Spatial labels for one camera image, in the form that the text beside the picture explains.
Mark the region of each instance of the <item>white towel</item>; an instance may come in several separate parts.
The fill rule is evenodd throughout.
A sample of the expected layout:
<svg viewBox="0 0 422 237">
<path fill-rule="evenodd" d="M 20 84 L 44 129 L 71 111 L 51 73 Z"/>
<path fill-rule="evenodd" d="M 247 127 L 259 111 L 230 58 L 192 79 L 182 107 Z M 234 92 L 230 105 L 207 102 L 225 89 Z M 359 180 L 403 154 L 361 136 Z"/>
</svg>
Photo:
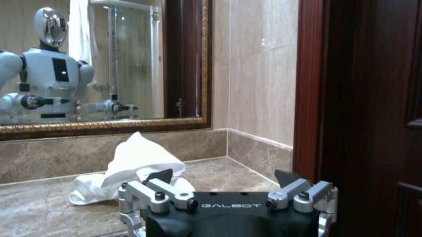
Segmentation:
<svg viewBox="0 0 422 237">
<path fill-rule="evenodd" d="M 92 65 L 98 55 L 95 40 L 95 13 L 90 0 L 71 0 L 68 22 L 68 55 Z"/>
<path fill-rule="evenodd" d="M 166 169 L 174 171 L 171 184 L 183 191 L 195 191 L 190 182 L 180 178 L 186 169 L 183 162 L 136 132 L 118 145 L 106 174 L 80 175 L 75 179 L 75 191 L 68 195 L 70 202 L 74 205 L 87 205 L 116 199 L 123 182 L 143 181 L 151 173 Z"/>
</svg>

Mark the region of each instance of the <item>robot shoulder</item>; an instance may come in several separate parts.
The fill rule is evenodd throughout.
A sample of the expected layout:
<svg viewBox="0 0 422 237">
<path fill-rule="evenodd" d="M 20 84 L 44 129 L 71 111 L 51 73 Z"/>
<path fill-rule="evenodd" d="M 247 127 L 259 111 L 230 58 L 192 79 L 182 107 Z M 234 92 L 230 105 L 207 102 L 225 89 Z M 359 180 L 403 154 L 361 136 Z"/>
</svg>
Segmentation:
<svg viewBox="0 0 422 237">
<path fill-rule="evenodd" d="M 0 71 L 7 74 L 19 73 L 26 66 L 26 59 L 3 49 L 0 49 Z"/>
</svg>

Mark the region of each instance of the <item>mirror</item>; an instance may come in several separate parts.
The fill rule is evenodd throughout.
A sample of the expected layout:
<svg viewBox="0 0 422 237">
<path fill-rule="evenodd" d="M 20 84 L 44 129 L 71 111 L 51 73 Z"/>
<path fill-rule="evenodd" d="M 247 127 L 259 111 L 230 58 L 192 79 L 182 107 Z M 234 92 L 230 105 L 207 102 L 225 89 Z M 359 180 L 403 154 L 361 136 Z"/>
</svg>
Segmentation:
<svg viewBox="0 0 422 237">
<path fill-rule="evenodd" d="M 210 6 L 3 0 L 0 132 L 210 125 Z"/>
</svg>

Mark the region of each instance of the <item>screw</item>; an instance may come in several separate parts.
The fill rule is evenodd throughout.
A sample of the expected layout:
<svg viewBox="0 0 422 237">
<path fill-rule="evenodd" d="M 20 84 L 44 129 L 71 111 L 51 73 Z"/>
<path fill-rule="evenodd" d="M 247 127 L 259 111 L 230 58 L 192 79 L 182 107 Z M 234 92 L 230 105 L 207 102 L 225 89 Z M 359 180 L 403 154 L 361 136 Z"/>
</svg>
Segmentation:
<svg viewBox="0 0 422 237">
<path fill-rule="evenodd" d="M 309 192 L 299 192 L 299 198 L 305 201 L 310 200 L 310 193 Z"/>
<path fill-rule="evenodd" d="M 199 202 L 195 199 L 190 199 L 188 203 L 187 203 L 187 213 L 194 213 L 196 208 L 199 206 Z"/>
<path fill-rule="evenodd" d="M 163 201 L 166 199 L 166 194 L 163 192 L 156 192 L 156 200 Z"/>
<path fill-rule="evenodd" d="M 265 206 L 267 207 L 267 209 L 270 211 L 274 211 L 275 208 L 277 208 L 277 203 L 273 199 L 269 199 L 266 202 L 265 202 Z"/>
</svg>

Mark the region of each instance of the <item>crumpled towel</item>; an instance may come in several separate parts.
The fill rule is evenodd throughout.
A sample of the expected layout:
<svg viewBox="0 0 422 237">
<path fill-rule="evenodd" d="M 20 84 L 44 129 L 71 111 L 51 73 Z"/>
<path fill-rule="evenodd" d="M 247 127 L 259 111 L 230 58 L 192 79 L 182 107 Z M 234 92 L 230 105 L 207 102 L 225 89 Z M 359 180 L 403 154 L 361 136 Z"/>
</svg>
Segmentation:
<svg viewBox="0 0 422 237">
<path fill-rule="evenodd" d="M 74 205 L 87 205 L 116 199 L 118 188 L 123 182 L 143 181 L 151 173 L 166 169 L 172 169 L 171 184 L 183 191 L 195 191 L 191 183 L 180 178 L 186 169 L 183 162 L 158 143 L 136 132 L 118 145 L 106 174 L 76 177 L 75 191 L 68 195 L 68 200 Z"/>
</svg>

